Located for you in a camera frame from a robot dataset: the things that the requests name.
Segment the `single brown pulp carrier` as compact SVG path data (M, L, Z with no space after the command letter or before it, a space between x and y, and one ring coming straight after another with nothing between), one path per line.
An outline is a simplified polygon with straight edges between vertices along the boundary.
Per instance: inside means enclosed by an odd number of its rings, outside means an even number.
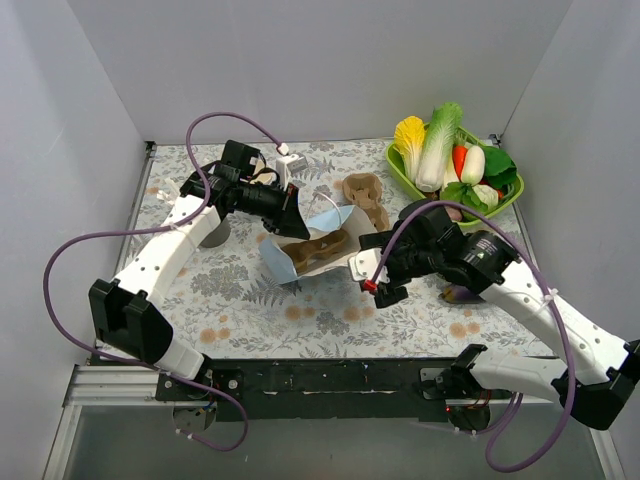
M338 255L348 241L349 234L344 229L339 229L314 240L284 245L281 250L292 260L296 272L302 274L309 269L311 263Z

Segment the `white paper carry bag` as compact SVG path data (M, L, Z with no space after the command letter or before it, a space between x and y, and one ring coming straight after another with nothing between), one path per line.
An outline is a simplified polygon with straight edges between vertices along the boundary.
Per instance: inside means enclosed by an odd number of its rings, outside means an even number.
M376 228L372 225L366 213L355 205L342 207L334 205L331 209L306 220L305 224L310 232L309 240L320 238L335 230L344 229L349 234L349 241L343 250L332 259L315 261L310 264L305 273L298 274L292 260L281 250L281 247L307 240L270 234L259 245L259 251L271 276L278 284L291 283L304 277L321 275L337 268L346 268L348 259L360 250L359 237L376 233Z

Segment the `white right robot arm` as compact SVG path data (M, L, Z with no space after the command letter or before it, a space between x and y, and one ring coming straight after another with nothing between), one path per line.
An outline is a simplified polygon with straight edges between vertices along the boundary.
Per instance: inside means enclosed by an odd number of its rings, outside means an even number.
M639 381L639 343L598 327L543 286L523 255L489 231L464 233L446 210L415 202L390 231L362 235L351 276L377 308L407 298L413 279L438 274L509 314L551 358L512 357L471 344L427 381L431 394L505 390L557 401L580 423L608 429Z

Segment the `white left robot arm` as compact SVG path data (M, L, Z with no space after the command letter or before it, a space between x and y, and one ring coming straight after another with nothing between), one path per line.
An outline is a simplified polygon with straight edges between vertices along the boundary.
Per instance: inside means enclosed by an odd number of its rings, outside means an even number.
M180 187L163 223L165 232L151 238L113 280L97 280L90 288L98 340L178 375L178 387L188 398L205 398L213 377L202 368L203 354L175 336L159 308L186 261L197 248L212 245L213 233L234 211L259 217L270 233L309 239L299 189L290 181L306 166L303 156L288 154L268 167L259 149L227 141L220 160L193 172Z

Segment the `green plastic basket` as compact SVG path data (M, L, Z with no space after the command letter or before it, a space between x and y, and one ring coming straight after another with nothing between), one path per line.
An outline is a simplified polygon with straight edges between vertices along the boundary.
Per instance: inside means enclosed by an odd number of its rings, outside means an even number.
M485 176L479 184L489 185L500 194L500 202L497 208L491 213L484 214L487 218L494 217L514 203L523 193L525 188L524 180L518 173L514 162L511 162L511 164L506 167L506 161L510 160L506 152L494 147L492 144L486 145L482 140L463 127L458 128L457 134L459 140L456 140L455 146L465 141L467 149L472 145L478 145L484 151L489 150L489 159L485 161ZM388 146L386 156L391 176L412 200L430 199L427 197L430 193L424 193L419 190L405 175L403 160L401 155L395 150L394 142Z

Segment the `grey straw holder cup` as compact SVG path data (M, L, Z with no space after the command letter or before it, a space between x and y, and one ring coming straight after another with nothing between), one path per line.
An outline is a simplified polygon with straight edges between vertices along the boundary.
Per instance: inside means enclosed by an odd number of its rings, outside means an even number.
M212 230L200 243L202 248L216 248L223 245L229 238L231 232L227 220L222 221L218 227Z

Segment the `purple toy eggplant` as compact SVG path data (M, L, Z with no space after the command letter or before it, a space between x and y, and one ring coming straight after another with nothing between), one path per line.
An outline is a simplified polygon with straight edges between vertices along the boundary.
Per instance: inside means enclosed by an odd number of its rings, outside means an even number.
M449 304L480 304L484 300L478 295L474 294L466 287L459 285L447 286L439 295L439 298Z

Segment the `green toy napa cabbage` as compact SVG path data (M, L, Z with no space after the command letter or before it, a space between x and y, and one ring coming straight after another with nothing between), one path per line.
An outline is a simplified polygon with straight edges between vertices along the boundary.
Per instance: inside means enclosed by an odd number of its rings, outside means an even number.
M414 181L419 190L435 192L441 188L463 115L462 107L455 102L444 103L433 110Z

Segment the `brown pulp cup carrier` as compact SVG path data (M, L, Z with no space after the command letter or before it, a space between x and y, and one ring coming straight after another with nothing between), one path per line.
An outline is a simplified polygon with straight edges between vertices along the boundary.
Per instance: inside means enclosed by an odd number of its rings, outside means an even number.
M389 215L382 205L382 183L375 174L348 175L342 181L342 190L347 202L362 209L378 232L390 229Z

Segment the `white toy radish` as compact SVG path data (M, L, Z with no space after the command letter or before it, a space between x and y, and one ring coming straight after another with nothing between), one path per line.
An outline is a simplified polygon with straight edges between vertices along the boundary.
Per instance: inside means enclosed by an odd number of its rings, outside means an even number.
M460 174L460 180L469 185L477 185L484 177L485 154L477 145L471 146L465 155L464 165Z

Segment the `orange toy carrot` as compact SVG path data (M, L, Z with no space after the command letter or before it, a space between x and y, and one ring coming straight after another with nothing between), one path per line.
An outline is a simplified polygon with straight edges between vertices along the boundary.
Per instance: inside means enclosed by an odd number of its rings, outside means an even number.
M464 145L456 145L453 147L452 160L454 165L454 171L458 178L461 178L467 151L468 149Z

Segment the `green toy leafy vegetable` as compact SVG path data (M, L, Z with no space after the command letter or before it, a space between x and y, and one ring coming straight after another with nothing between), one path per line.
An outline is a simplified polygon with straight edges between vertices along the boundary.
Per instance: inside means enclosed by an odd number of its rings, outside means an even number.
M517 179L517 167L504 151L492 146L455 146L453 172L445 174L440 199L486 214L508 197Z

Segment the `floral patterned table mat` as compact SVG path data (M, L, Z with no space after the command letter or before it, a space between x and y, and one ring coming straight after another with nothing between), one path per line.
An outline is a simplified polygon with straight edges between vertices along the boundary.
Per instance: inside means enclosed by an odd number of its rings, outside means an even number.
M374 173L382 203L395 220L410 198L391 178L389 141L291 144L309 161L296 174L301 213L316 215L344 205L342 180ZM182 184L193 171L183 145L158 146L136 227L161 223L170 205L156 198L164 179ZM409 298L383 310L360 292L345 268L278 285L259 253L266 238L259 219L229 217L222 247L201 249L178 273L161 306L176 336L212 358L455 357L471 343L515 356L553 355L509 315L488 304L450 305L439 297L446 283L435 275L414 280Z

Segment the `yellow toy cabbage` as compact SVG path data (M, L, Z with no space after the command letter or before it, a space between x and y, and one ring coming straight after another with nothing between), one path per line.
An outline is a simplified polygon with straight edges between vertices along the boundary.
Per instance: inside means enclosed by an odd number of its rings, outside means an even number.
M405 175L412 182L420 169L425 137L425 123L417 116L409 116L395 127L394 148L401 155Z

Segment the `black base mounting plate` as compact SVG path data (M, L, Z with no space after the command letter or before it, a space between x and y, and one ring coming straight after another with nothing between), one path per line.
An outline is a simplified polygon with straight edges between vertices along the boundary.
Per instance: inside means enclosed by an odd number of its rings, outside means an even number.
M215 359L196 381L237 400L251 420L407 418L445 421L448 402L479 393L442 393L444 358Z

